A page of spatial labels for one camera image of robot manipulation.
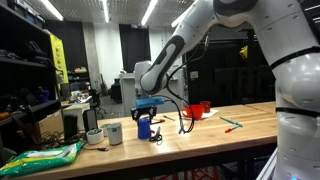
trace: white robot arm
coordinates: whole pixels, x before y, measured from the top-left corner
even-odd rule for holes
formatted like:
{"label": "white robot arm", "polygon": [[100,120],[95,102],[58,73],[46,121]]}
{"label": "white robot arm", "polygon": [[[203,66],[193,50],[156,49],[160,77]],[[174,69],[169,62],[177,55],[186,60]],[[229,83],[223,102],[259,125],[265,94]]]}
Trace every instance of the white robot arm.
{"label": "white robot arm", "polygon": [[273,179],[320,177],[320,47],[297,0],[197,0],[156,61],[143,73],[142,91],[166,84],[177,57],[214,24],[249,22],[276,78],[278,155]]}

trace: red cup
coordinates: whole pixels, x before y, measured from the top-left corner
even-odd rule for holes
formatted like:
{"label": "red cup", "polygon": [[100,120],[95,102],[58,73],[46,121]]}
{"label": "red cup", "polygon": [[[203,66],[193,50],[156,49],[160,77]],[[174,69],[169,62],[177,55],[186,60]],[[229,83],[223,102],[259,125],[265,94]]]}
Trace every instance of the red cup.
{"label": "red cup", "polygon": [[200,104],[203,106],[205,113],[210,112],[210,108],[211,108],[211,102],[210,101],[201,101]]}
{"label": "red cup", "polygon": [[[201,119],[202,118],[202,114],[203,114],[203,106],[202,105],[190,105],[191,109],[192,109],[192,112],[193,112],[193,117],[194,119]],[[183,116],[187,117],[187,118],[192,118],[192,113],[191,113],[191,110],[188,106],[185,106],[183,108],[183,110],[187,113],[183,113]]]}

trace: plastic bag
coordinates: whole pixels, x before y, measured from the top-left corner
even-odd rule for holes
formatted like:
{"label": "plastic bag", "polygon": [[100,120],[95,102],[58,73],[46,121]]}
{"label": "plastic bag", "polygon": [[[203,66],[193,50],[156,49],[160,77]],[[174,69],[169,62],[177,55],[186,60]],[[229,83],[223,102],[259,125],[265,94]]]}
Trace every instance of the plastic bag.
{"label": "plastic bag", "polygon": [[71,164],[82,142],[42,151],[25,151],[0,169],[0,176],[21,176],[65,164]]}

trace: computer monitor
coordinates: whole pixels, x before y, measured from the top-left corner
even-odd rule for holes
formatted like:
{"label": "computer monitor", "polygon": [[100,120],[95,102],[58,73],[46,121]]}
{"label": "computer monitor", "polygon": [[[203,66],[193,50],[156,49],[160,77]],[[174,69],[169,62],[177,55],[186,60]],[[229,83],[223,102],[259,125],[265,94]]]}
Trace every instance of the computer monitor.
{"label": "computer monitor", "polygon": [[71,89],[69,83],[60,84],[61,95],[63,100],[68,100],[71,97]]}

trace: fluorescent light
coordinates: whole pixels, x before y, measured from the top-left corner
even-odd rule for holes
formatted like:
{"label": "fluorescent light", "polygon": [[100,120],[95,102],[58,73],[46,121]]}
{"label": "fluorescent light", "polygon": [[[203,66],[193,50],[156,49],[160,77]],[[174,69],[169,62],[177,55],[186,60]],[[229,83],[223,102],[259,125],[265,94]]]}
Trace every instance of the fluorescent light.
{"label": "fluorescent light", "polygon": [[305,9],[305,11],[309,11],[309,10],[311,10],[311,9],[315,9],[315,8],[318,8],[318,7],[320,7],[320,4],[319,4],[319,5],[316,5],[316,6],[309,7],[309,8],[307,8],[307,9]]}
{"label": "fluorescent light", "polygon": [[146,11],[146,14],[144,14],[142,21],[141,21],[141,25],[144,26],[147,22],[147,20],[149,19],[149,16],[151,15],[154,7],[156,6],[158,0],[151,0],[148,6],[148,9]]}
{"label": "fluorescent light", "polygon": [[186,10],[184,11],[176,20],[174,20],[172,23],[171,23],[171,26],[172,27],[176,27],[180,21],[182,21],[182,19],[184,18],[184,16],[186,16],[187,12],[189,11],[189,9],[191,8],[191,6]]}
{"label": "fluorescent light", "polygon": [[106,23],[109,23],[109,12],[107,6],[107,0],[102,0],[103,12],[104,12],[104,19]]}
{"label": "fluorescent light", "polygon": [[46,6],[46,8],[55,15],[60,21],[63,21],[63,16],[59,13],[59,11],[51,4],[49,0],[41,0],[42,3]]}

